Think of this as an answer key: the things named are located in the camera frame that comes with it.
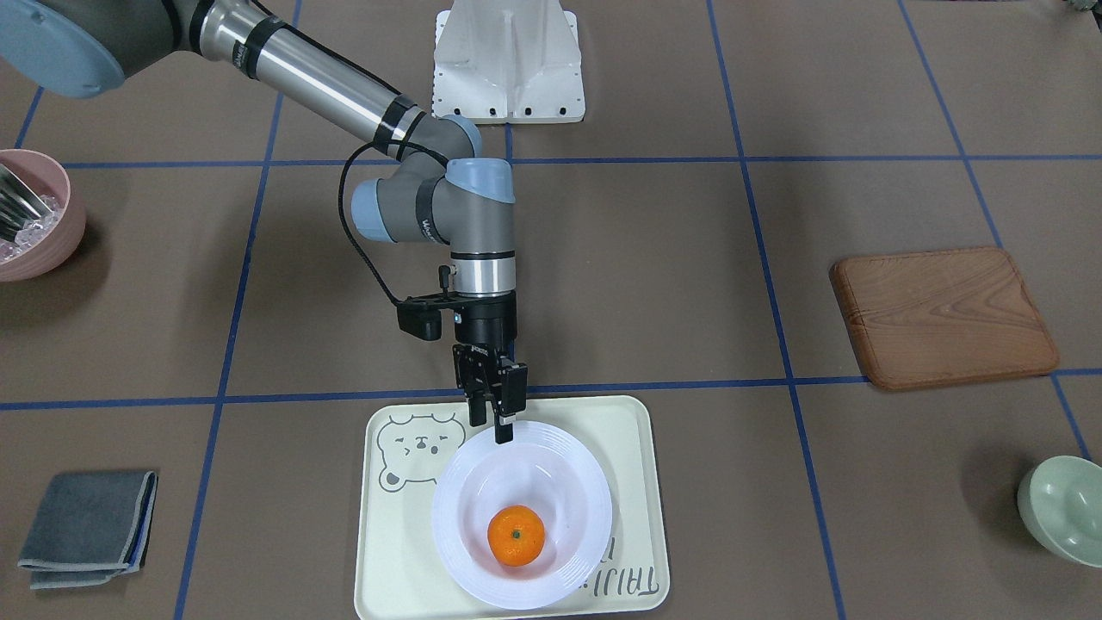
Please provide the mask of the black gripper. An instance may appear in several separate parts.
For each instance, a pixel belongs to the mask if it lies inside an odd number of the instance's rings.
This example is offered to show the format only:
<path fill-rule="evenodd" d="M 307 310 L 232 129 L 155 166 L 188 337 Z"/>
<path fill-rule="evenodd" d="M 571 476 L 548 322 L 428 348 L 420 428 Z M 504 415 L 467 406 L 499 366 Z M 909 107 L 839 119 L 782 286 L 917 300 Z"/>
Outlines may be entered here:
<path fill-rule="evenodd" d="M 514 440 L 517 413 L 526 409 L 527 365 L 511 356 L 518 337 L 517 295 L 457 297 L 453 357 L 460 390 L 469 404 L 469 425 L 485 426 L 491 404 L 493 439 Z"/>

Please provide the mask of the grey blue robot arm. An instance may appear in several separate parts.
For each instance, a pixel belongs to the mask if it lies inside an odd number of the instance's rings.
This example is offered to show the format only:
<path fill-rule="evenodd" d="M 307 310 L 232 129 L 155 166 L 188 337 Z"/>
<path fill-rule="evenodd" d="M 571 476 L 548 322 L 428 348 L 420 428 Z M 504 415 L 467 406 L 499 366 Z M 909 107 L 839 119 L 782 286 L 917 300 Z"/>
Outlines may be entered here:
<path fill-rule="evenodd" d="M 444 244 L 437 293 L 391 298 L 400 328 L 425 341 L 452 311 L 456 383 L 472 426 L 514 437 L 526 407 L 518 333 L 514 174 L 484 157 L 480 130 L 434 118 L 393 86 L 251 1 L 4 1 L 3 59 L 71 98 L 119 88 L 176 52 L 223 59 L 398 162 L 387 180 L 337 192 L 348 239 Z"/>

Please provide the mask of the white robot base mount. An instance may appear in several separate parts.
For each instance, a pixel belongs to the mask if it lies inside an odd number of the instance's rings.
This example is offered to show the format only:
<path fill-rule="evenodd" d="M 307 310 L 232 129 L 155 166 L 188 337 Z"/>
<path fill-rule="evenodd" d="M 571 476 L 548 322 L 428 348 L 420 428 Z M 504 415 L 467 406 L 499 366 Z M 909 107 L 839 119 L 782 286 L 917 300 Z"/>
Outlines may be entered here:
<path fill-rule="evenodd" d="M 480 126 L 579 123 L 579 17 L 559 1 L 455 1 L 437 12 L 430 111 Z"/>

